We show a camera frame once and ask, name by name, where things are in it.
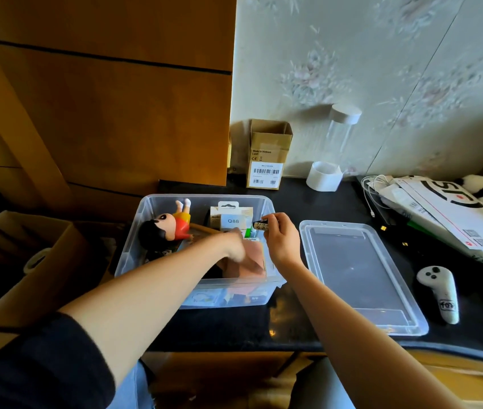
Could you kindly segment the person's black sleeve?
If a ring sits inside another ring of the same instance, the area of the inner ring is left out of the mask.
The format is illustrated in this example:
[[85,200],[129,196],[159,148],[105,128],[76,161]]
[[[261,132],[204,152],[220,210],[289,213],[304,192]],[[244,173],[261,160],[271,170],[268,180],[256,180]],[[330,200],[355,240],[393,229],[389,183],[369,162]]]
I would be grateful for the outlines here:
[[115,392],[101,351],[65,314],[0,349],[0,409],[107,409]]

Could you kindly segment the large brown cardboard box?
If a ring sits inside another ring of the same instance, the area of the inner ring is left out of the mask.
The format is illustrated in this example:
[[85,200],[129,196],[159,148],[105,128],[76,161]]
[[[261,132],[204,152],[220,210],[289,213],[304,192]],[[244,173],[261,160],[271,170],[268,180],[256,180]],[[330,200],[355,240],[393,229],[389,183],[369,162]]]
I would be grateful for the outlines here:
[[95,287],[101,261],[70,221],[0,213],[0,329],[28,327]]

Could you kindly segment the small open cardboard box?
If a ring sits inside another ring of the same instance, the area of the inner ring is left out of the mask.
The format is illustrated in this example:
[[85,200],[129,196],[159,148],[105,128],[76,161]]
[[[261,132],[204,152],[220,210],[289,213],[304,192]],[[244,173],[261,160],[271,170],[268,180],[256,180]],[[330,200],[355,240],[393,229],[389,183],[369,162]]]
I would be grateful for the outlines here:
[[247,188],[278,190],[292,139],[286,121],[249,119],[231,124],[228,173],[244,173]]

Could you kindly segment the pink soft pouch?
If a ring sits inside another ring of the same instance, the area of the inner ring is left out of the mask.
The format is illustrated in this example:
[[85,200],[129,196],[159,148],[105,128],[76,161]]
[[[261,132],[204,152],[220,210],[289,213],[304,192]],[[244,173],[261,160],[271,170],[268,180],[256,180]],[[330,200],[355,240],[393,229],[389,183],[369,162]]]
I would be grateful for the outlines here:
[[241,263],[224,260],[224,279],[263,279],[266,276],[264,247],[259,240],[244,239],[245,258]]

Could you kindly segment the clear bottle with white cap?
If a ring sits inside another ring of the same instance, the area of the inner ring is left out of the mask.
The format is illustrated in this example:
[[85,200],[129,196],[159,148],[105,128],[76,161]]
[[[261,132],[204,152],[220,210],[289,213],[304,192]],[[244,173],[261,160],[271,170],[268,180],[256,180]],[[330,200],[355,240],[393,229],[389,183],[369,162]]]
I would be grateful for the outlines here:
[[326,162],[341,166],[350,134],[361,115],[362,110],[350,103],[336,102],[331,105],[330,124],[321,148]]

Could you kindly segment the person's right hand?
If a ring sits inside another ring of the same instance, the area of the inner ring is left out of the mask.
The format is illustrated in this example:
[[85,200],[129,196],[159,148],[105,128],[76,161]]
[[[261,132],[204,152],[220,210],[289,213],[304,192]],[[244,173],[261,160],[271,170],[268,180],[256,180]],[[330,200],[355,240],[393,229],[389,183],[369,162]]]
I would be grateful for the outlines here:
[[293,273],[305,269],[300,255],[300,235],[285,213],[272,213],[263,217],[274,232],[275,247],[269,251],[272,262],[280,274],[289,279]]

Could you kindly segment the cartoon boy doll figure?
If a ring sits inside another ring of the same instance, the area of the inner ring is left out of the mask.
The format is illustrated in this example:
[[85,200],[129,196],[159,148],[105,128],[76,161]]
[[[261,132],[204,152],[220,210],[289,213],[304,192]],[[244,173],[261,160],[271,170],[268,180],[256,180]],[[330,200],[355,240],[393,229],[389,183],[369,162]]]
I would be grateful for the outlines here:
[[175,213],[164,213],[145,221],[139,227],[138,240],[147,251],[146,259],[154,261],[176,252],[183,240],[191,241],[190,199],[176,201]]

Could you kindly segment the person's left forearm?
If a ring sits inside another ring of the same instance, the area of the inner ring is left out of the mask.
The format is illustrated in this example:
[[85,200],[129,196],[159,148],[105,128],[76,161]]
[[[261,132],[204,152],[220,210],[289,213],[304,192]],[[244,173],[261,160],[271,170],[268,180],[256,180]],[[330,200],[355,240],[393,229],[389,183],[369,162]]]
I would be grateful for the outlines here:
[[60,309],[89,335],[116,386],[204,274],[225,259],[219,235],[133,269]]

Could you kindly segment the wooden cabinet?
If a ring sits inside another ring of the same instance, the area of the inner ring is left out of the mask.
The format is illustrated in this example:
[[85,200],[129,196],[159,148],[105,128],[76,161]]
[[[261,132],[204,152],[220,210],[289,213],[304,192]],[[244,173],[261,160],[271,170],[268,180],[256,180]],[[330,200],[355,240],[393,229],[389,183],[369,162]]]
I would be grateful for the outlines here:
[[224,186],[237,0],[0,0],[0,192],[111,220]]

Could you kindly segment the brown flat item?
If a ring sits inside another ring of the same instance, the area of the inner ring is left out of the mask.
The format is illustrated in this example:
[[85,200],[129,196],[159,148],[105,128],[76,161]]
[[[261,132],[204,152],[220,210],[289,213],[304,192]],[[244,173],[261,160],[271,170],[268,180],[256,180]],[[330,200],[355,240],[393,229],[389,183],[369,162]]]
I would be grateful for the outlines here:
[[199,234],[205,234],[205,235],[222,234],[222,232],[217,229],[213,229],[196,223],[190,223],[189,233],[190,234],[199,233]]

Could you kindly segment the clear plastic storage box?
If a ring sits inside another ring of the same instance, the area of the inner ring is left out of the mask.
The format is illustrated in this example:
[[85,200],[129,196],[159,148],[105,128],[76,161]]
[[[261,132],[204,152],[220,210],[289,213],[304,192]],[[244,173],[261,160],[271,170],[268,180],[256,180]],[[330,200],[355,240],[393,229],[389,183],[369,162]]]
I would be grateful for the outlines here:
[[155,194],[140,202],[115,276],[180,309],[264,306],[285,279],[252,222],[274,212],[260,195]]

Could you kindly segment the white retail product box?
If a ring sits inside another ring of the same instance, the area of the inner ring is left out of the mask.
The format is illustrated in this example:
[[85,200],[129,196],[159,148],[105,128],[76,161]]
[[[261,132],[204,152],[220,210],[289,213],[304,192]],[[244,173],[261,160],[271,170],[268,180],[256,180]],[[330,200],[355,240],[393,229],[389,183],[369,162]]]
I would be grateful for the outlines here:
[[237,201],[220,201],[209,213],[209,226],[222,232],[238,228],[244,235],[252,227],[253,207],[240,206]]

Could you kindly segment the white round cup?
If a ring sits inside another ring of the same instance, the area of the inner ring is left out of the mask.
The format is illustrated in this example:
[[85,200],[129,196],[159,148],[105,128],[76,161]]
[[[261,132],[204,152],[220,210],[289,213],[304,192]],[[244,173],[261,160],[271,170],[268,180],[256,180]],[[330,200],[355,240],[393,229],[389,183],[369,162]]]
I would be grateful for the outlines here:
[[344,173],[337,164],[316,161],[312,164],[306,185],[318,192],[335,192],[343,180]]

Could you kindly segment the person's left hand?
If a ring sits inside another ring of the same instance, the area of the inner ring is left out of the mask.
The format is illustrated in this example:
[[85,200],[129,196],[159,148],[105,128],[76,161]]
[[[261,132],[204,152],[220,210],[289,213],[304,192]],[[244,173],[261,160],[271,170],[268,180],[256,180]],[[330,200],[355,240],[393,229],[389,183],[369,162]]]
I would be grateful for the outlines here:
[[235,263],[242,263],[246,259],[246,249],[240,229],[233,228],[228,232],[221,233],[219,237],[224,258]]

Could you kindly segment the white handheld controller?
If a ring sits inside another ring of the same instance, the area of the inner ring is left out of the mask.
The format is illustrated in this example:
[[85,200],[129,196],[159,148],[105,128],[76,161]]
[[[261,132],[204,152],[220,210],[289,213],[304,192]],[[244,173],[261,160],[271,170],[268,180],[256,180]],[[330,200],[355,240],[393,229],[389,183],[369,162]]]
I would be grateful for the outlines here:
[[456,325],[460,321],[459,301],[452,272],[441,266],[422,268],[416,274],[417,281],[432,290],[445,323]]

